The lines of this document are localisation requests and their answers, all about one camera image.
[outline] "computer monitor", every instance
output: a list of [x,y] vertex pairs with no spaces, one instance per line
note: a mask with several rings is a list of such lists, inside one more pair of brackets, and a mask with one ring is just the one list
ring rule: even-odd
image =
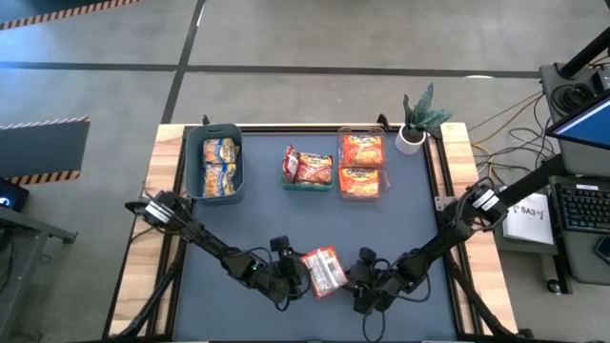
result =
[[550,127],[546,134],[557,139],[610,150],[610,91]]
[[13,185],[0,176],[0,207],[21,212],[30,191]]

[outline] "concrete floor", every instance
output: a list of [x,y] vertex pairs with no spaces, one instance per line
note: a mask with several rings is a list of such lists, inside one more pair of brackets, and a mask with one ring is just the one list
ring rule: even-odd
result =
[[[147,0],[0,31],[0,62],[177,65],[195,4]],[[208,0],[189,63],[536,71],[570,58],[609,19],[603,0]],[[30,187],[32,216],[80,235],[72,247],[49,246],[53,260],[36,275],[19,332],[40,331],[45,343],[96,339],[132,224],[122,204],[140,193],[173,72],[4,68],[0,80],[0,125],[91,117],[80,179]],[[401,95],[418,97],[430,82],[434,107],[469,127],[539,90],[537,80],[516,78],[188,72],[172,122],[199,122],[204,113],[214,122],[359,122],[381,112],[397,121]],[[538,111],[545,121],[543,101]],[[529,110],[510,128],[535,126]],[[507,144],[514,141],[505,132],[486,142],[492,151]],[[532,168],[534,159],[515,152],[498,161]],[[511,182],[522,176],[499,173]],[[75,205],[53,201],[59,194]],[[547,339],[610,337],[610,289],[577,284],[575,294],[556,297],[544,289],[535,256],[500,258],[520,327]]]

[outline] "green plant leaves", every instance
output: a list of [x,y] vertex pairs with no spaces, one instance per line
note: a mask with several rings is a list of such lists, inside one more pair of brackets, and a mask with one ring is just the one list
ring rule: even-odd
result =
[[415,123],[422,122],[428,116],[428,111],[432,106],[432,97],[435,95],[435,86],[430,83],[428,85],[428,89],[421,95],[419,101],[417,101],[417,105],[415,107],[415,113],[413,121]]
[[409,107],[409,96],[404,94],[402,99],[402,107],[404,108],[404,124],[409,125],[413,122],[413,110]]
[[422,124],[425,125],[426,130],[434,130],[440,127],[440,124],[446,122],[451,118],[451,113],[447,110],[434,110],[428,112],[428,117],[422,121]]

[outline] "yellow black striped tape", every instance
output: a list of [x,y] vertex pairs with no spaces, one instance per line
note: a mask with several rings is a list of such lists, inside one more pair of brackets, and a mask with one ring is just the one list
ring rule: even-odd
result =
[[19,124],[8,124],[0,125],[0,130],[12,130],[12,129],[24,129],[32,128],[45,125],[56,125],[56,124],[67,124],[67,123],[78,123],[78,122],[89,122],[91,119],[88,116],[76,117],[76,118],[64,118],[54,120],[44,120],[39,122],[19,123]]
[[6,180],[19,186],[41,184],[47,182],[70,181],[80,176],[80,171],[54,171],[35,175],[7,177]]
[[0,30],[15,29],[26,25],[49,22],[51,20],[68,18],[78,14],[91,13],[99,10],[111,9],[114,7],[125,6],[144,0],[109,0],[97,4],[79,7],[76,9],[60,10],[53,13],[38,14],[29,18],[16,19],[7,23],[0,23]]

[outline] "food package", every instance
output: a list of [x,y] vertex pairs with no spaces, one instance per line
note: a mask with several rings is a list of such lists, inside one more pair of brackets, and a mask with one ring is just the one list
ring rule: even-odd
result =
[[233,185],[235,170],[235,163],[206,165],[203,196],[226,196],[235,193]]
[[282,170],[284,171],[284,183],[295,182],[296,169],[298,168],[298,152],[295,147],[289,145],[284,154]]
[[309,270],[315,297],[318,299],[338,290],[348,282],[336,257],[335,247],[316,249],[301,257],[301,261]]
[[374,199],[379,197],[379,171],[362,168],[339,170],[339,185],[344,197]]
[[385,163],[383,136],[343,135],[340,137],[340,168],[380,168]]
[[205,163],[235,163],[236,152],[235,144],[231,138],[207,139],[203,142],[203,160]]
[[330,185],[333,182],[333,157],[307,152],[300,153],[295,182]]

